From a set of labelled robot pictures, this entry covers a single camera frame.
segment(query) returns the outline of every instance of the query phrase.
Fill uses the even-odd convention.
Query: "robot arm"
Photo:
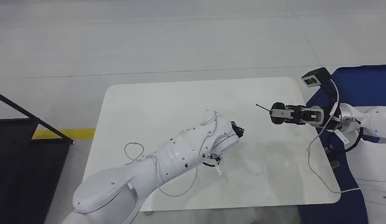
[[[76,190],[63,224],[129,224],[157,188],[237,143],[244,129],[215,114],[130,165],[102,170]]]
[[[328,91],[331,75],[326,68],[316,69],[305,74],[302,80],[308,87],[320,86],[332,98],[332,93]],[[346,103],[338,102],[338,92],[336,89],[337,102],[331,103],[331,106],[306,107],[302,105],[292,106],[283,103],[274,103],[270,112],[271,120],[274,124],[293,123],[304,125],[306,123],[313,127],[324,127],[331,132],[334,131],[340,138],[343,134],[351,133],[361,129],[356,143],[361,135],[374,136],[377,138],[386,138],[386,107],[376,106],[353,107]]]

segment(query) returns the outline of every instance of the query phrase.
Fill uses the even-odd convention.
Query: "antenna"
[[[258,105],[257,103],[256,103],[256,106],[258,106],[258,107],[261,107],[261,108],[263,108],[264,110],[267,110],[267,111],[271,112],[271,111],[270,111],[270,110],[268,110],[267,108],[265,108],[265,107],[262,107],[262,106]]]

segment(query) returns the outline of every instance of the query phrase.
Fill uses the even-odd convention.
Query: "floor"
[[[307,100],[304,73],[386,59],[386,0],[0,0],[0,15],[1,94],[59,129],[96,127],[115,84],[289,76]],[[71,210],[90,145],[71,149],[46,224]],[[135,223],[214,221],[300,222],[282,206]]]

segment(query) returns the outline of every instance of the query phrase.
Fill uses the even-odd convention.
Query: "white cable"
[[[339,104],[339,91],[338,91],[338,88],[335,84],[335,82],[330,79],[330,81],[332,82],[332,84],[334,85],[335,87],[335,90],[337,92],[337,102],[335,104]],[[316,173],[316,171],[314,169],[312,169],[311,165],[309,164],[309,158],[310,158],[310,155],[311,155],[311,145],[312,143],[323,133],[323,131],[326,129],[327,127],[327,124],[330,122],[330,120],[332,119],[332,117],[334,116],[334,113],[335,113],[336,109],[330,113],[330,118],[327,120],[326,124],[323,126],[323,128],[321,129],[320,133],[309,143],[309,146],[308,148],[306,149],[307,150],[307,153],[308,153],[308,167],[310,168],[310,170],[312,172],[314,172],[314,174],[316,174],[316,176],[318,176],[319,180],[321,180],[324,185],[327,187],[327,189],[335,194],[339,194],[339,193],[345,193],[345,192],[349,192],[349,191],[354,191],[354,190],[360,190],[360,188],[353,188],[353,189],[349,189],[349,190],[343,190],[343,191],[333,191],[331,190],[331,188],[328,186],[328,184],[320,177],[320,175],[318,173]]]
[[[196,167],[195,167],[194,180],[193,180],[192,184],[190,185],[190,187],[189,187],[184,193],[182,193],[182,194],[176,194],[176,195],[168,194],[168,193],[164,192],[164,191],[161,189],[161,186],[160,186],[159,183],[158,183],[158,159],[157,159],[157,157],[154,156],[154,155],[149,155],[152,159],[153,159],[153,157],[154,157],[155,160],[156,160],[156,161],[155,161],[155,162],[156,162],[156,163],[155,163],[155,164],[156,164],[156,182],[157,182],[158,190],[161,191],[162,194],[164,194],[164,195],[166,195],[166,196],[169,196],[169,197],[180,197],[180,196],[183,196],[184,194],[186,194],[189,190],[191,190],[191,188],[193,187],[193,185],[194,185],[194,183],[195,183],[195,180],[197,179],[197,174],[198,174],[198,163],[200,162],[200,159],[201,159],[201,149],[203,148],[206,139],[208,139],[208,137],[213,136],[213,134],[216,132],[216,130],[217,130],[217,112],[215,111],[215,128],[214,128],[214,130],[213,130],[212,132],[207,133],[207,135],[206,135],[206,137],[205,137],[203,143],[201,144],[200,149],[199,149],[199,151],[198,151],[198,155],[197,155],[197,165],[196,165]],[[129,157],[129,155],[127,154],[126,148],[127,148],[127,146],[129,146],[130,144],[135,144],[135,145],[139,145],[139,146],[142,147],[142,152],[137,156],[137,158],[134,158],[134,159],[133,159],[133,158]],[[145,150],[144,146],[143,146],[142,144],[138,143],[138,142],[130,142],[130,143],[126,144],[125,147],[124,147],[125,155],[126,155],[126,157],[128,157],[129,159],[132,160],[132,161],[131,161],[130,163],[128,163],[128,164],[131,164],[131,163],[134,162],[134,161],[141,161],[141,160],[138,159],[138,158],[144,153],[144,150]]]
[[[126,148],[127,148],[127,146],[129,146],[130,144],[139,145],[139,146],[142,147],[142,152],[137,156],[137,158],[134,158],[134,159],[133,159],[133,158],[131,158],[131,157],[127,154]],[[128,165],[128,164],[131,164],[131,163],[134,162],[134,161],[141,161],[141,160],[138,159],[138,158],[141,157],[141,155],[144,153],[145,147],[144,147],[142,144],[138,143],[138,142],[130,142],[130,143],[128,143],[128,144],[125,145],[124,151],[125,151],[126,157],[128,157],[129,159],[132,160],[130,163],[125,164],[125,165]]]

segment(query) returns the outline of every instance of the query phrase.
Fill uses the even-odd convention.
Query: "metal rod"
[[[263,108],[264,110],[267,110],[267,111],[271,112],[271,111],[270,111],[270,110],[268,110],[267,108],[265,108],[265,107],[262,107],[262,106],[258,105],[257,103],[256,103],[256,106],[258,106],[258,107],[261,107],[261,108]]]
[[[48,130],[52,131],[56,135],[61,136],[64,139],[70,140],[71,142],[74,141],[74,140],[70,139],[69,137],[67,137],[66,135],[64,135],[61,132],[59,132],[58,130],[56,130],[54,127],[52,127],[48,123],[46,123],[43,120],[41,120],[40,118],[38,118],[37,116],[33,115],[31,112],[25,110],[24,108],[20,107],[19,105],[17,105],[16,103],[14,103],[13,101],[9,100],[8,98],[6,98],[5,96],[3,96],[1,94],[0,94],[0,101],[2,101],[3,103],[9,105],[13,109],[18,110],[19,112],[21,112],[22,114],[26,115],[27,117],[32,118],[33,120],[37,121],[43,127],[45,127]]]

